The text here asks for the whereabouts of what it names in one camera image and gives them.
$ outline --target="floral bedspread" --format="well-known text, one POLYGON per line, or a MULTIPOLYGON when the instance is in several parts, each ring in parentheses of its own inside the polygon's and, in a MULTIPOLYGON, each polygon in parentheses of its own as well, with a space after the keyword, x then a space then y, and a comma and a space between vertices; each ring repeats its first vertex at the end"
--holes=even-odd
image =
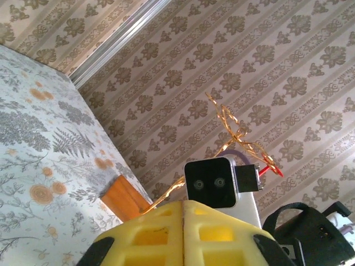
POLYGON ((0 264, 75 265, 115 178, 150 199, 67 76, 0 46, 0 88, 0 264))

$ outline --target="yellow robot part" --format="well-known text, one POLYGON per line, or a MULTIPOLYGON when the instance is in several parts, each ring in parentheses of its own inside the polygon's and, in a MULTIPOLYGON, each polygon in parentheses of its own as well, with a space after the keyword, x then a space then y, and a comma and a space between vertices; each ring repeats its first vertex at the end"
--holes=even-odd
POLYGON ((110 239, 107 249, 87 253, 101 266, 267 266, 255 235, 273 239, 201 203, 173 202, 104 232, 93 245, 110 239))

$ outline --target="wall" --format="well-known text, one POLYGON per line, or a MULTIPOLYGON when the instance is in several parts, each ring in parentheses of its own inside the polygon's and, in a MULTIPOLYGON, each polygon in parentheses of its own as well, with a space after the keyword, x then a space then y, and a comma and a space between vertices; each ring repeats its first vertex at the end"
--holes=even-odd
POLYGON ((285 174, 263 177, 262 218, 355 211, 354 25, 353 1, 176 0, 80 93, 154 198, 228 138, 207 91, 285 174))
POLYGON ((1 1, 0 44, 70 74, 144 2, 1 1))

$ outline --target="camera lens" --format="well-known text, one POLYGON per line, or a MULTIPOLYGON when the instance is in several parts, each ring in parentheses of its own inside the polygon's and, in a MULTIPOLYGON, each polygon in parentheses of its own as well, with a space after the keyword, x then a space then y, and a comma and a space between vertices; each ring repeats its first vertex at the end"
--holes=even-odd
POLYGON ((225 185, 225 183, 226 183, 226 181, 222 177, 219 177, 215 180, 216 187, 223 187, 225 185))
POLYGON ((195 187, 195 189, 197 189, 197 190, 201 190, 201 189, 203 189, 203 187, 204 187, 204 183, 203 183, 201 180, 197 180, 197 181, 195 181, 195 183, 194 183, 194 187, 195 187))

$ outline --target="black camera housing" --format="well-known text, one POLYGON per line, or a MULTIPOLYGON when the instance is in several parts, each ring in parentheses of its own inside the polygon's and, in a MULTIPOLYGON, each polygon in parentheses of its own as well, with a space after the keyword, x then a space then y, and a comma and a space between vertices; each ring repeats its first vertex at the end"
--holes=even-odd
POLYGON ((189 200, 214 209, 232 208, 238 200, 234 167, 225 157, 188 162, 184 170, 189 200))

